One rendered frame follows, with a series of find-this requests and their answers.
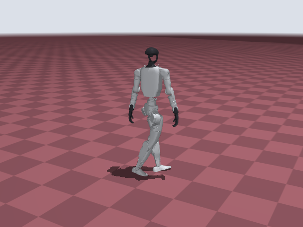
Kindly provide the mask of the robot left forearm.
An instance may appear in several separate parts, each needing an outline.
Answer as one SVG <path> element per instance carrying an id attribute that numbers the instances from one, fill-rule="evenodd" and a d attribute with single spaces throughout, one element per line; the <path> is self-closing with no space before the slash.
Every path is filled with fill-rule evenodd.
<path id="1" fill-rule="evenodd" d="M 133 86 L 134 87 L 134 86 Z M 137 100 L 137 96 L 138 94 L 136 92 L 133 92 L 133 89 L 132 89 L 132 94 L 131 94 L 131 101 L 130 101 L 130 105 L 133 105 L 133 109 L 135 108 L 135 104 L 136 104 L 136 100 Z M 129 106 L 130 106 L 129 105 Z"/>

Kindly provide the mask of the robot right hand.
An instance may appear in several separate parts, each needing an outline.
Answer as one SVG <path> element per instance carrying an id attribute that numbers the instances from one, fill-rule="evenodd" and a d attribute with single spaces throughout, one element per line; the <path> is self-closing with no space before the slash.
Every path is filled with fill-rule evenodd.
<path id="1" fill-rule="evenodd" d="M 175 122 L 175 124 L 173 125 L 173 127 L 175 127 L 178 125 L 178 109 L 176 107 L 174 108 L 173 113 L 175 114 L 175 119 L 173 120 L 173 122 Z"/>

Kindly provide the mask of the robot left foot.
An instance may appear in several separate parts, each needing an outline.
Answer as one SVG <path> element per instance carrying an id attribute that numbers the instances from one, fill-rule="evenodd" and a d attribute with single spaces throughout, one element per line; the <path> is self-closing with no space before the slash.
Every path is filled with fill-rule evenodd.
<path id="1" fill-rule="evenodd" d="M 171 168 L 171 166 L 163 166 L 163 165 L 161 165 L 160 167 L 159 166 L 158 167 L 157 166 L 153 167 L 153 171 L 154 172 L 158 172 L 158 171 L 169 169 L 169 168 Z"/>

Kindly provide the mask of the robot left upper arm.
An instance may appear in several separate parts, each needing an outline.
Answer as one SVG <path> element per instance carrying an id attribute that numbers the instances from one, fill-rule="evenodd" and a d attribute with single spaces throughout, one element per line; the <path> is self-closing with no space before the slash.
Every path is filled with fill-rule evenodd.
<path id="1" fill-rule="evenodd" d="M 133 92 L 139 92 L 140 91 L 140 81 L 141 81 L 141 78 L 140 78 L 140 69 L 136 69 L 134 71 L 134 88 L 133 88 Z"/>

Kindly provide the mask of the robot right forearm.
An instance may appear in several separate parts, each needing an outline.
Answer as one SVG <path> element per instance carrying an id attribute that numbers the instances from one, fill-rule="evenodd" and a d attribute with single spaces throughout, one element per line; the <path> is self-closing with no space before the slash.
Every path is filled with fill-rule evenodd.
<path id="1" fill-rule="evenodd" d="M 171 87 L 171 95 L 168 96 L 168 99 L 169 99 L 170 105 L 172 107 L 172 111 L 174 111 L 175 107 L 178 109 L 177 103 L 176 103 L 176 100 L 175 100 L 174 91 L 173 91 L 172 87 Z"/>

